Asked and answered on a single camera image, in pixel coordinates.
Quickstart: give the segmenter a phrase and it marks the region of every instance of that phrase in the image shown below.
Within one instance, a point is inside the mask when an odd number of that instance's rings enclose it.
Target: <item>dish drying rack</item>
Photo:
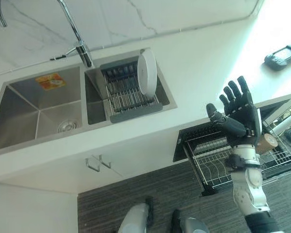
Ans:
[[[137,64],[138,62],[135,61],[101,71],[111,108],[112,123],[162,109],[162,104],[156,94],[149,99],[141,93],[137,78]]]
[[[276,134],[272,134],[278,147],[260,155],[262,174],[291,162],[291,153]],[[208,134],[196,133],[194,138],[183,143],[198,182],[204,189],[203,196],[215,194],[215,188],[231,183],[231,169],[225,166],[225,159],[233,152],[222,132],[213,126]]]

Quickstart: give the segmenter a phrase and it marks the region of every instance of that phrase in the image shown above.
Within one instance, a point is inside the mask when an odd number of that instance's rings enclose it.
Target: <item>cabinet handle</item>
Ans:
[[[99,156],[99,161],[102,165],[104,165],[105,167],[111,169],[111,162],[109,162],[109,164],[106,164],[102,161],[102,154]]]
[[[89,165],[88,159],[85,159],[85,164],[86,164],[86,166],[87,166],[88,168],[90,168],[90,169],[92,169],[92,170],[94,170],[94,171],[96,171],[96,172],[100,172],[100,165],[98,165],[97,168],[94,168],[94,167],[92,167],[92,166]]]

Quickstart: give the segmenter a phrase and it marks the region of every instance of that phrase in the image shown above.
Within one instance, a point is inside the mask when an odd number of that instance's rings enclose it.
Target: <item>white plate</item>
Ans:
[[[157,84],[156,61],[151,49],[145,49],[138,58],[138,84],[140,91],[148,98],[153,98]]]

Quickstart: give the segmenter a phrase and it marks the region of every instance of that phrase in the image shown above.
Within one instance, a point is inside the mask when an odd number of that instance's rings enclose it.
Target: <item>gray floor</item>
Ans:
[[[263,187],[280,229],[291,232],[291,172]],[[147,196],[154,198],[154,225],[149,232],[169,231],[171,214],[203,220],[211,232],[249,232],[233,203],[231,189],[200,197],[201,189],[185,162],[79,194],[79,232],[116,231],[131,206]]]

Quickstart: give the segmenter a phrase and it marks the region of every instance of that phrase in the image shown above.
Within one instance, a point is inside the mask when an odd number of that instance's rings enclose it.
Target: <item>orange sticker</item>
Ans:
[[[51,90],[57,87],[65,86],[66,82],[59,76],[58,73],[48,74],[35,79],[44,90]]]

